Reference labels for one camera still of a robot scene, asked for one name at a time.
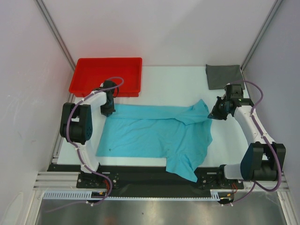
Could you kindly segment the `light blue t-shirt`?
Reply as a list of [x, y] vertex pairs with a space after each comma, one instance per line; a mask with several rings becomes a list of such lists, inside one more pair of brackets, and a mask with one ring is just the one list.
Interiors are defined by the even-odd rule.
[[104, 124], [96, 156], [165, 158], [166, 171], [197, 182], [212, 142], [212, 120], [203, 100], [192, 106], [115, 106]]

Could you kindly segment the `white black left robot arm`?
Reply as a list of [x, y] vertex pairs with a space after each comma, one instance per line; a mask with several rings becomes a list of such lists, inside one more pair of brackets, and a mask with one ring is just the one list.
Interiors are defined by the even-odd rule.
[[[120, 79], [121, 83], [117, 84], [113, 79]], [[97, 172], [99, 162], [90, 141], [93, 133], [92, 112], [96, 110], [105, 117], [111, 116], [115, 112], [114, 99], [123, 83], [121, 77], [108, 78], [78, 103], [66, 102], [62, 108], [60, 136], [73, 145], [81, 171], [89, 173], [87, 182], [95, 188], [103, 184], [104, 178]]]

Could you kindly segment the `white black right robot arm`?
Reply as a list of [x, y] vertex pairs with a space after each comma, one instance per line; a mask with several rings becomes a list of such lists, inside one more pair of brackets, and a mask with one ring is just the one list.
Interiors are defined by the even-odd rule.
[[251, 181], [267, 192], [279, 189], [286, 148], [268, 134], [260, 122], [256, 107], [250, 98], [244, 97], [243, 88], [238, 83], [225, 86], [225, 94], [217, 101], [208, 115], [209, 119], [227, 120], [231, 115], [241, 127], [248, 148], [239, 164], [221, 165], [221, 173], [216, 182], [227, 188], [233, 180]]

